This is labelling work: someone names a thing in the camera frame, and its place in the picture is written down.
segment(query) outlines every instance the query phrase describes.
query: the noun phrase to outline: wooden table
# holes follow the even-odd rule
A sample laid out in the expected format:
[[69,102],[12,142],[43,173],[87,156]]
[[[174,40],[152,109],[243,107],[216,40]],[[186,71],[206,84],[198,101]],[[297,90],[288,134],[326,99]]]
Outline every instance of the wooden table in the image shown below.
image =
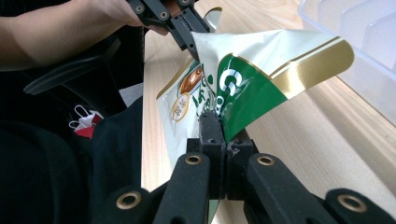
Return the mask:
[[[218,33],[302,28],[298,0],[201,0],[204,15],[222,7]],[[154,190],[169,180],[157,93],[183,65],[171,35],[146,38],[142,185]],[[279,157],[312,193],[359,191],[396,218],[396,128],[338,77],[301,93],[247,127],[260,152]],[[224,200],[213,223],[246,223],[242,203]]]

